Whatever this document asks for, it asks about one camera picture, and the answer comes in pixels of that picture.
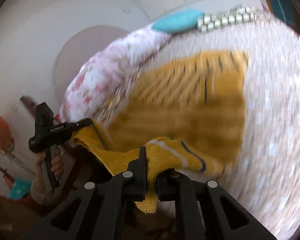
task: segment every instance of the yellow sweater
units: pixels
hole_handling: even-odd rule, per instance
[[[98,133],[86,127],[73,139],[113,175],[125,171],[129,161],[138,158],[139,147],[146,145],[149,188],[137,206],[153,213],[154,180],[160,172],[183,168],[218,175],[235,165],[245,125],[242,87],[247,63],[241,51],[201,52],[142,73],[127,106],[108,127],[115,143],[97,124]],[[104,144],[113,151],[105,151]]]

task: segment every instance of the white wall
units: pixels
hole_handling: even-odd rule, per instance
[[[0,9],[0,115],[11,127],[17,150],[33,158],[27,142],[34,121],[19,103],[22,95],[59,110],[53,65],[69,38],[93,25],[133,31],[147,24],[131,0],[7,0]],[[0,164],[14,176],[31,179],[5,157],[0,156]],[[0,193],[7,194],[2,179]]]

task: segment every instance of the device handle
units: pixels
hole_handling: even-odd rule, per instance
[[[46,164],[49,182],[50,182],[51,188],[55,189],[55,188],[59,187],[60,184],[59,184],[59,181],[57,181],[56,176],[54,176],[53,172],[51,171],[51,167],[52,167],[51,150],[50,150],[50,148],[46,148],[44,151],[46,153],[46,158],[45,158],[44,162]]]

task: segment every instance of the teal pillow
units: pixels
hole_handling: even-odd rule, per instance
[[[169,14],[157,20],[151,28],[153,30],[167,33],[185,32],[194,29],[196,27],[198,17],[203,15],[204,12],[202,11],[189,9]]]

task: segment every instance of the silver rivet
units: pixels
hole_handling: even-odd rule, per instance
[[[123,174],[122,174],[125,178],[130,178],[133,173],[131,171],[125,171]]]
[[[170,176],[173,177],[173,178],[177,178],[177,177],[180,176],[180,173],[177,172],[177,171],[172,171],[172,172],[170,173]]]
[[[210,181],[208,182],[208,186],[209,186],[209,187],[216,187],[216,186],[218,186],[218,183],[216,183],[214,180],[210,180]]]
[[[84,184],[85,189],[93,189],[94,188],[94,183],[93,182],[87,182]]]

